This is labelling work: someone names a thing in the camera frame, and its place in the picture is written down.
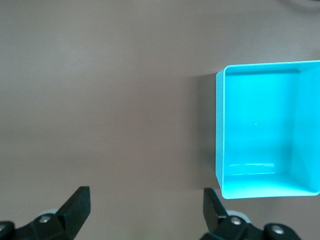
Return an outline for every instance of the cyan plastic bin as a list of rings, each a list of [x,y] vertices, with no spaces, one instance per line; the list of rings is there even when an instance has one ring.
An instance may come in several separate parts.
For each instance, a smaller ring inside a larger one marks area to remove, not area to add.
[[[320,193],[320,61],[216,75],[216,176],[226,199]]]

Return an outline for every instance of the plastic bin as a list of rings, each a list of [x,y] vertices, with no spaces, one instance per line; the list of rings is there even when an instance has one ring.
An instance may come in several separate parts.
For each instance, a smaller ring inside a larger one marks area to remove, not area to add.
[[[226,199],[320,193],[320,60],[216,75],[215,171]]]

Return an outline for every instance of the table surface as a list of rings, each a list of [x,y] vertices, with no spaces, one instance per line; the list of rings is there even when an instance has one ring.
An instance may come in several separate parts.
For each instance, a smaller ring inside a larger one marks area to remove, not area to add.
[[[197,240],[215,177],[215,73],[320,59],[308,0],[0,1],[0,218],[90,186],[77,240]],[[320,197],[224,200],[319,239]]]

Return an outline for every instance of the gray tabletop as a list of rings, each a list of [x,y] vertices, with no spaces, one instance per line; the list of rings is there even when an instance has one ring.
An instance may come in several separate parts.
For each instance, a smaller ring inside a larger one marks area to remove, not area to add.
[[[77,240],[197,240],[215,177],[215,73],[318,60],[308,0],[0,1],[0,219],[90,186]],[[319,239],[319,200],[224,200]]]

